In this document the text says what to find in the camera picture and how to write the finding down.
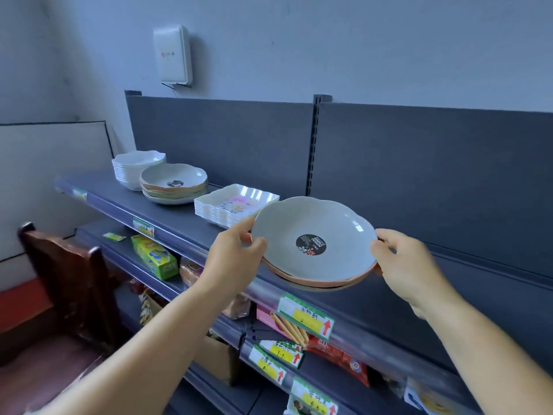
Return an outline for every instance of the green box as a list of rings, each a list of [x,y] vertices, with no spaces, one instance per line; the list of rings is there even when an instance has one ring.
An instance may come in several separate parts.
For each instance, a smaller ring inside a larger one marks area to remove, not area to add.
[[[148,269],[160,279],[167,279],[179,273],[176,258],[161,244],[142,235],[131,237],[133,248]]]

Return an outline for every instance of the whiteboard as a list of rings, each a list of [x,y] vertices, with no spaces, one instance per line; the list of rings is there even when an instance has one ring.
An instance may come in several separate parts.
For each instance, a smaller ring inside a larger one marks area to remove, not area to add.
[[[0,125],[0,261],[23,248],[17,228],[67,237],[100,214],[54,189],[57,174],[111,167],[103,122]]]

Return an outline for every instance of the stack of plates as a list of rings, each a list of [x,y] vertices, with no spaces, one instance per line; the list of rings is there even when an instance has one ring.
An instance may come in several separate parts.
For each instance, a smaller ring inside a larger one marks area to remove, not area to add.
[[[118,154],[111,161],[115,178],[121,185],[133,191],[141,189],[140,175],[144,169],[163,162],[165,162],[165,153],[155,150]]]
[[[140,186],[152,202],[180,205],[193,202],[207,192],[207,174],[189,164],[161,163],[142,172]]]
[[[279,199],[270,192],[234,184],[195,199],[194,210],[196,215],[228,228],[256,216],[267,204]]]
[[[255,219],[252,239],[265,237],[265,263],[278,276],[315,289],[352,286],[376,265],[373,226],[334,201],[297,196],[271,203]]]

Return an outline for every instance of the forearm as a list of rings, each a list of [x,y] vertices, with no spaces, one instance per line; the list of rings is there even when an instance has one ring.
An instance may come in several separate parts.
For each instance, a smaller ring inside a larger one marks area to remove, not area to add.
[[[473,306],[454,297],[425,317],[486,415],[551,413],[551,377]]]
[[[202,278],[100,367],[61,395],[45,414],[161,413],[203,336],[232,299],[225,288],[204,283]]]

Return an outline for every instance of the red arrow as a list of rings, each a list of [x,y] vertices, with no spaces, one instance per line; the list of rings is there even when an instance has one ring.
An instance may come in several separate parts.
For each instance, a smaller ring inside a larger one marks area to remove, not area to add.
[[[326,336],[326,331],[328,331],[328,329],[330,329],[330,320],[327,320],[323,326],[325,327],[322,331],[322,335],[323,336]]]

